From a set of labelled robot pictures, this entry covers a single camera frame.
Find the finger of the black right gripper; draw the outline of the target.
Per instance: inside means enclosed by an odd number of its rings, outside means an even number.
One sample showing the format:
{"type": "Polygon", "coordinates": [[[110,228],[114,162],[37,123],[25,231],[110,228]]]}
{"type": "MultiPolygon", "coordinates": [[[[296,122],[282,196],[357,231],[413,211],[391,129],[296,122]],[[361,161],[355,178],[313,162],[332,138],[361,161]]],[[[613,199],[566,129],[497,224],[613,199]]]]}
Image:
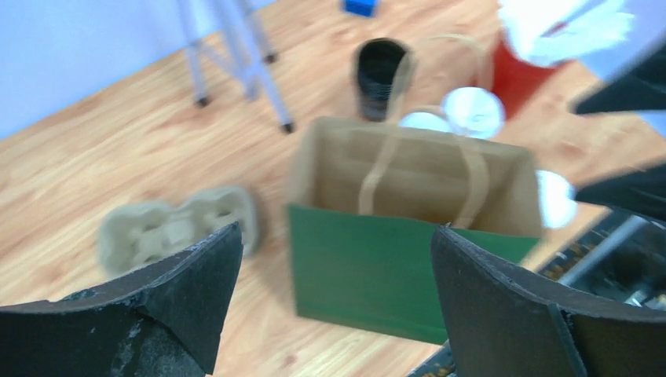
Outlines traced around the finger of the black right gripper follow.
{"type": "Polygon", "coordinates": [[[578,188],[574,199],[665,221],[665,164],[593,182],[578,188]]]}
{"type": "Polygon", "coordinates": [[[665,42],[630,51],[596,53],[585,65],[602,82],[583,92],[570,106],[575,115],[615,112],[665,113],[665,42]]]}

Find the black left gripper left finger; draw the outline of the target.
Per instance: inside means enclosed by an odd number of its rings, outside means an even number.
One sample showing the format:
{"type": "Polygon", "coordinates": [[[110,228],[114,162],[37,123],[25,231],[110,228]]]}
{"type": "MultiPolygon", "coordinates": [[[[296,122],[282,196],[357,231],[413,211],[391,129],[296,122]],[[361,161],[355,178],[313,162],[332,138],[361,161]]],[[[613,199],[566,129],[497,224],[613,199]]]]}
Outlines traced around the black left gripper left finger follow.
{"type": "Polygon", "coordinates": [[[59,301],[1,309],[4,376],[206,376],[243,257],[232,223],[59,301]]]}

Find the green paper bag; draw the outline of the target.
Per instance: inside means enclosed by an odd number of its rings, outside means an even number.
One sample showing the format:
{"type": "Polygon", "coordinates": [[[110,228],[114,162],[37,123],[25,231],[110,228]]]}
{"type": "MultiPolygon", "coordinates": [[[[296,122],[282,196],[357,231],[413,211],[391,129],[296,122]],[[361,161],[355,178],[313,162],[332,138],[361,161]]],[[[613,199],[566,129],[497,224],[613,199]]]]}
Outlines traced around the green paper bag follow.
{"type": "Polygon", "coordinates": [[[415,56],[393,78],[382,122],[323,116],[307,127],[288,183],[300,317],[442,343],[430,262],[438,225],[510,262],[543,235],[536,162],[526,148],[399,126],[415,56]]]}

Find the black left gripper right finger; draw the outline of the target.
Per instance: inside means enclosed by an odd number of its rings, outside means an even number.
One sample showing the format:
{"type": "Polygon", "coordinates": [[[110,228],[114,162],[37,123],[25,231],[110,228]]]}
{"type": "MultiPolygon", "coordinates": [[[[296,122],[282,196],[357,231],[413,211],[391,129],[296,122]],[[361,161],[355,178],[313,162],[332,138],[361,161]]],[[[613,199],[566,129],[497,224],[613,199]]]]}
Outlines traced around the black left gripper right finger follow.
{"type": "Polygon", "coordinates": [[[449,227],[430,254],[458,375],[664,375],[664,312],[566,287],[449,227]]]}

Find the white single cup lid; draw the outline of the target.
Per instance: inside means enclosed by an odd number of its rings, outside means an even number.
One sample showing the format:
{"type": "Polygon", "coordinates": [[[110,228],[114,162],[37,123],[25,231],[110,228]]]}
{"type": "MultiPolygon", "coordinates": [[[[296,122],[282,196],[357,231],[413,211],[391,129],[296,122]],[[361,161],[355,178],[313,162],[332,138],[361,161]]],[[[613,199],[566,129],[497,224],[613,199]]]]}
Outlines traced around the white single cup lid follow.
{"type": "Polygon", "coordinates": [[[495,137],[506,121],[501,100],[480,87],[466,86],[451,91],[442,99],[441,110],[468,136],[480,139],[495,137]]]}

